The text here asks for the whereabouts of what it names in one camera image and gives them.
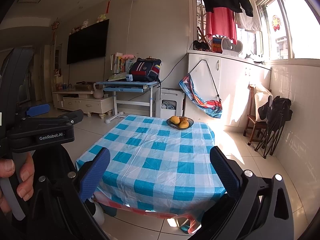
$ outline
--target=white pillow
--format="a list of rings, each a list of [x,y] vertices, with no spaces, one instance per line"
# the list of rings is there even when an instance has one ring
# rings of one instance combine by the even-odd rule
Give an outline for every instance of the white pillow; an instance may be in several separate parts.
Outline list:
[[[266,104],[268,102],[269,96],[272,96],[272,94],[264,86],[262,86],[261,84],[257,84],[255,86],[255,88],[254,88],[254,101],[256,104],[256,121],[257,122],[265,122],[266,121],[266,119],[263,119],[263,120],[260,119],[258,109],[259,109],[259,107],[263,106],[264,104]]]

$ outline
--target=blue desk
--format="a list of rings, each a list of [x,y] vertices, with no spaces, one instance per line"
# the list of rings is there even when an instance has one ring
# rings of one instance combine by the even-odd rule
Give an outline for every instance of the blue desk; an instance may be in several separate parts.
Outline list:
[[[105,81],[105,82],[97,82],[97,85],[103,85],[104,91],[112,91],[113,92],[113,103],[115,108],[115,116],[110,118],[112,119],[116,117],[124,117],[118,114],[117,104],[125,104],[125,105],[136,105],[136,106],[149,106],[150,107],[150,117],[152,117],[152,102],[153,102],[153,87],[158,85],[158,82],[127,82],[127,81]],[[123,101],[117,100],[116,93],[117,92],[138,92],[144,93],[145,91],[150,90],[150,102],[137,102],[137,101]]]

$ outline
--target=wooden stick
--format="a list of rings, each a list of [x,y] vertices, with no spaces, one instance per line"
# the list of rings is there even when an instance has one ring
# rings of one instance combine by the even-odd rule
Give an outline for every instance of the wooden stick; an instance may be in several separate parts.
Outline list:
[[[201,31],[201,29],[199,28],[199,26],[197,27],[198,28],[198,31],[200,32],[200,34],[201,34],[201,38],[203,39],[203,41],[209,46],[209,50],[210,50],[210,52],[212,52],[212,50],[211,50],[211,47],[210,47],[210,45],[209,45],[209,43],[207,42],[207,40],[205,39],[205,37],[204,37],[204,35],[203,35],[203,33],[202,33],[202,31]]]

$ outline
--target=metal screw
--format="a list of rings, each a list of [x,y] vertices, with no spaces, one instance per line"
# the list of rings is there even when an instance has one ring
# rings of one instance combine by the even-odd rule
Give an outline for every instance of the metal screw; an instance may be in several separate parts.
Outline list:
[[[250,170],[244,171],[244,174],[245,174],[247,177],[252,177],[252,176],[253,176],[253,172],[250,171]]]
[[[70,171],[70,172],[68,173],[68,177],[69,177],[70,179],[73,179],[76,175],[77,175],[77,174],[76,174],[74,171]]]
[[[39,181],[40,181],[40,182],[44,182],[44,181],[45,181],[45,176],[39,177]]]
[[[276,180],[281,181],[282,180],[282,176],[280,174],[276,174],[275,175]]]

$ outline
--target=fingernail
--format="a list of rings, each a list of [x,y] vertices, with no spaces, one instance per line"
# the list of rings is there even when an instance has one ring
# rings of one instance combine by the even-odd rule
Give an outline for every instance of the fingernail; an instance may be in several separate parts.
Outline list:
[[[24,200],[24,201],[27,201],[27,200],[29,200],[29,198],[30,198],[29,194],[26,194],[26,195],[24,196],[23,200]]]
[[[9,171],[12,171],[14,168],[14,163],[13,163],[13,160],[6,160],[4,162],[4,170],[9,172]]]
[[[18,192],[18,195],[20,198],[23,198],[25,196],[27,192],[24,190],[24,189],[21,189],[19,192]]]
[[[22,179],[22,181],[26,181],[29,177],[30,177],[29,171],[24,171],[24,172],[21,174],[21,179]]]

